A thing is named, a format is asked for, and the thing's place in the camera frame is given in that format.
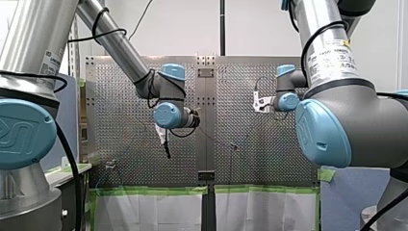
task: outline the green tape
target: green tape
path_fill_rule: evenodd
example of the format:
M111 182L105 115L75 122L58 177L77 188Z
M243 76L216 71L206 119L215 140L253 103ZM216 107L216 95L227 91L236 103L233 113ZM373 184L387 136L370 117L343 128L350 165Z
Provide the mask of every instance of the green tape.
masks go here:
M331 182L336 173L333 169L318 169L318 179L319 181Z
M216 186L216 193L249 193L249 192L315 194L319 192L319 188L255 186L255 185Z
M78 78L78 86L82 88L85 85L85 79Z
M149 187L121 187L113 189L92 189L91 193L98 196L106 195L199 195L207 194L207 187L185 188L149 188Z
M96 193L90 192L89 205L90 205L90 231L95 230L95 213L96 213Z

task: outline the wire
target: wire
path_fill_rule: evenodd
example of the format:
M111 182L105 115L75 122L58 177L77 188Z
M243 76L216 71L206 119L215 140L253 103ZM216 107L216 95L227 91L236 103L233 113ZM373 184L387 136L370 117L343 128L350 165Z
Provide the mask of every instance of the wire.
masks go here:
M259 81L260 81L261 79L264 79L264 78L267 78L267 77L266 77L266 76L261 76L261 77L259 77L259 78L256 80L254 90L258 90Z
M92 25L92 30L91 30L92 31L92 36L91 37L72 39L72 40L69 40L68 43L80 42L80 41L86 41L86 40L93 40L94 39L100 45L99 41L96 40L96 39L107 36L107 35L115 33L115 32L123 32L123 36L126 37L127 31L125 29L123 29L123 28L115 29L115 30L112 30L110 32L106 32L106 33L102 33L100 35L96 35L96 28L97 28L97 25L99 23L100 18L102 17L102 15L104 13L108 13L108 12L109 12L108 8L104 8L101 11L99 11L99 13L96 16L95 21L93 22L93 25Z
M288 115L289 115L289 113L285 113L285 115L283 115L282 118L279 118L279 117L276 116L276 113L274 113L274 115L273 115L273 120L275 120L275 121L283 121L283 120L285 120L285 119L288 117Z
M164 144L164 147L165 147L165 152L167 154L167 158L171 159L170 148L168 148L167 129L166 129L166 132L165 132L165 144Z
M387 206L385 206L383 209L381 209L380 211L378 211L378 213L376 213L374 215L374 217L372 217L369 222L367 222L363 228L361 229L361 231L370 231L370 227L376 222L378 221L379 218L381 218L384 214L386 214L388 211L390 211L391 209L393 209L397 204L399 204L402 200L404 200L405 198L408 197L408 190L405 190L402 194L400 194L397 198L395 198L393 201L391 201Z
M119 28L119 29L116 29L116 30L112 30L112 31L110 31L110 32L102 33L102 34L97 35L97 36L91 36L91 37L86 37L86 38L72 39L72 40L69 40L68 43L71 43L71 42L80 42L80 41L86 41L86 40L92 40L92 39L98 39L98 38L107 36L107 35L109 35L109 34L115 33L115 32L123 32L123 36L126 36L126 35L127 35L127 31L126 31L125 29Z
M75 162L75 157L74 154L72 153L71 148L69 147L69 143L66 140L66 137L64 135L63 130L61 129L60 125L56 121L57 125L57 135L58 138L61 141L61 145L63 146L66 158L69 161L69 164L71 165L71 170L72 170L72 176L74 179L74 184L75 184L75 231L81 231L81 223L82 223L82 197L81 197L81 177L79 175L78 167Z
M211 141L221 144L224 147L233 147L234 149L238 149L238 146L234 143L226 143L226 142L222 142L222 141L217 141L215 138L211 137L210 135L208 135L200 126L198 127L198 129Z
M147 9L149 9L150 4L151 4L152 2L153 2L153 0L150 0L149 3L147 3L147 6L146 6L146 8L144 8L144 12L143 12L143 14L141 15L141 17L140 17L140 19L139 19L138 25L136 26L135 30L132 32L132 35L130 35L129 40L132 38L132 36L133 36L133 35L135 34L135 32L138 30L138 28L139 28L141 22L143 21L144 15L146 14Z
M294 17L293 17L293 12L292 12L292 1L289 1L289 17L291 18L291 23L293 28L299 33L299 28L297 27L296 23L294 23Z
M30 78L41 78L41 79L53 79L63 82L63 85L54 90L54 92L61 91L68 86L68 82L60 77L55 75L43 75L43 74L34 74L34 73L24 73L24 72L13 72L8 70L0 70L0 75L11 75L11 76L18 76L18 77L30 77Z
M343 21L334 21L334 22L331 22L331 23L329 23L329 24L327 24L325 26L320 27L317 31L315 31L315 33L311 37L309 37L309 39L305 43L305 46L303 47L302 56L300 58L300 65L302 67L302 73L303 73L304 76L307 76L306 67L305 67L306 55L307 55L307 52L308 52L310 46L315 41L315 39L318 36L320 36L321 34L323 34L324 32L326 32L327 30L330 30L330 29L338 27L338 26L344 26L344 29L346 30L347 25L348 24L346 22L343 22Z
M191 136L191 134L193 134L193 133L195 132L195 128L196 128L196 127L194 127L194 128L193 128L188 134L186 134L186 135L179 135L179 134L174 133L173 130L171 130L171 129L169 129L169 130L170 130L170 133L171 133L174 137L187 138L187 137Z

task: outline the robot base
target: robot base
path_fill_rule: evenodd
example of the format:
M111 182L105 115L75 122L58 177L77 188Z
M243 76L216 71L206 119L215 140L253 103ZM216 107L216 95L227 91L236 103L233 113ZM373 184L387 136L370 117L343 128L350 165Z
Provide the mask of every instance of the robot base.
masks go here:
M62 219L61 191L52 189L46 202L30 209L1 215L0 231L61 231L63 229Z

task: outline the metal frame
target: metal frame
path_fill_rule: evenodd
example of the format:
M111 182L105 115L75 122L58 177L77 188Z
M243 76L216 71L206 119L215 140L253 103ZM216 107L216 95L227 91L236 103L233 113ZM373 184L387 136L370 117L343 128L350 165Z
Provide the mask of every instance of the metal frame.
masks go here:
M134 185L151 185L151 186L167 186L167 187L177 187L177 186L209 186L210 191L213 188L214 184L269 184L269 185L280 185L280 186L295 186L295 187L314 187L318 186L317 178L317 168L312 166L306 158L302 155L300 148L297 147L297 140L295 138L294 132L294 115L291 114L288 116L288 119L283 122L269 123L270 118L267 116L272 115L254 115L251 107L251 103L248 103L247 107L245 105L240 105L236 109L236 104L231 107L231 100L236 100L239 98L239 95L225 95L224 89L221 87L231 87L235 88L237 85L233 85L233 82L224 84L223 81L239 81L245 80L245 83L239 83L240 88L245 90L252 90L252 84L256 81L256 78L260 75L267 74L270 75L272 81L265 81L267 83L260 83L261 91L265 90L264 93L273 93L276 83L274 81L274 76L276 74L276 67L280 64L297 64L298 58L271 58L271 57L214 57L214 56L198 56L198 57L144 57L145 61L151 66L158 68L161 64L165 63L177 63L177 64L187 64L189 76L187 81L190 81L190 84L186 84L186 91L188 92L187 105L194 105L195 108L200 108L199 113L201 116L201 125L195 132L194 137L191 136L189 139L193 139L195 147L189 149L192 151L195 149L195 166L192 167L189 164L189 167L177 164L173 167L180 168L166 168L168 173L164 174L164 177L167 177L167 174L172 174L172 171L183 170L183 167L189 169L189 174L192 174L191 170L195 169L194 179L190 178L189 182L177 182L176 179L167 178L167 183L165 182L139 182L139 180L133 180L130 183ZM97 87L96 79L97 75L106 75L107 78L112 82L105 84L110 87L110 90L118 90L118 92L123 92L123 95L119 101L115 103L120 103L120 101L130 102L129 107L135 107L137 105L138 110L147 110L145 109L144 100L134 99L129 97L134 97L133 86L127 81L124 74L119 70L119 67L114 63L110 57L86 57L87 61L87 111L89 119L89 159L96 165L95 170L90 178L91 185L95 185L98 178L98 174L102 174L102 171L105 171L104 163L106 160L98 160L100 155L97 151L97 131L95 130L97 121L95 120L96 115L98 114L95 110L95 104L101 103L98 101L98 95L95 94L95 89ZM105 67L97 67L97 65L102 64ZM248 100L252 100L252 94L248 95ZM237 139L234 136L241 136L242 134L229 133L234 128L229 128L230 123L241 124L250 119L258 119L259 121L254 121L254 124L249 124L253 126L258 126L256 129L261 129L262 131L254 133L256 138L254 143L256 145L265 145L270 144L270 149L276 148L275 150L270 150L261 147L251 147L247 149L240 149L240 145L237 143ZM109 119L124 119L117 117L109 117ZM151 115L143 114L141 119L145 119L146 123L151 123ZM265 126L270 126L271 130L265 129ZM148 135L152 141L158 141L156 134ZM178 148L183 148L186 145L186 140L178 140L174 137L171 137L170 149L173 147L174 150L183 150ZM152 147L145 149L149 150L149 153L162 152L161 147L159 149L154 149ZM234 163L239 161L238 159L231 159L230 169L227 169L228 163L226 163L226 157L228 155L240 154L245 155L245 158L248 158L244 163ZM166 161L166 155L163 154L163 159L157 159L156 154L152 156L146 156L149 158L143 161L152 162L148 165L155 166L157 163ZM253 169L245 169L245 166L254 162L266 162L271 161L271 158L275 157L278 162L274 163L273 161L269 166L263 165L264 169L254 172ZM136 159L128 159L130 162L136 161ZM281 169L276 171L278 166L274 164L281 165ZM132 164L127 165L126 167L134 167ZM235 177L231 175L231 179L226 179L226 171L234 170L241 177ZM134 174L134 178L140 177L144 172L133 170L128 172ZM209 180L200 178L203 175L208 175L209 177L215 178L214 180ZM118 180L120 177L114 177L113 179L108 179L107 184L102 184L102 187L111 187L119 184Z

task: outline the perforated metal panel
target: perforated metal panel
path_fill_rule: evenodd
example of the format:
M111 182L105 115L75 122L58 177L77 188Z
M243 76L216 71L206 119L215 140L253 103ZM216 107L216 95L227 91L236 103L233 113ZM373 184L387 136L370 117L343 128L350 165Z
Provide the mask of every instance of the perforated metal panel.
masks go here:
M145 60L156 69L166 63L184 65L187 105L203 107L203 95L214 95L216 119L207 115L203 122L207 127L197 129L197 135L183 140L172 137L169 160L160 145L153 112L147 109L146 101L136 97L134 86L110 57L89 57L89 155L94 163L95 158L99 163L91 172L93 186L97 182L100 187L197 185L197 166L199 170L202 167L215 170L216 184L314 186L317 182L317 169L298 147L294 114L275 121L273 115L256 114L252 108L258 78L266 77L259 82L260 96L274 95L276 67L296 64L298 58L217 57L216 75L208 79L197 79L196 71L202 65L196 57ZM213 105L212 97L208 100L208 105ZM204 108L205 114L212 112ZM204 152L202 147L196 149L203 142ZM117 170L105 169L105 163L112 159L117 160Z
M146 58L151 68L178 63L186 68L186 105L193 105L194 58ZM110 57L87 60L89 149L99 165L90 181L111 185L194 185L197 180L195 138L172 137L168 159L153 123L153 110L137 98L135 87ZM115 159L114 170L105 163Z
M217 58L216 183L312 186L317 182L317 169L298 146L294 113L277 121L271 114L255 114L252 108L256 81L260 97L274 95L277 66L297 62L295 58Z

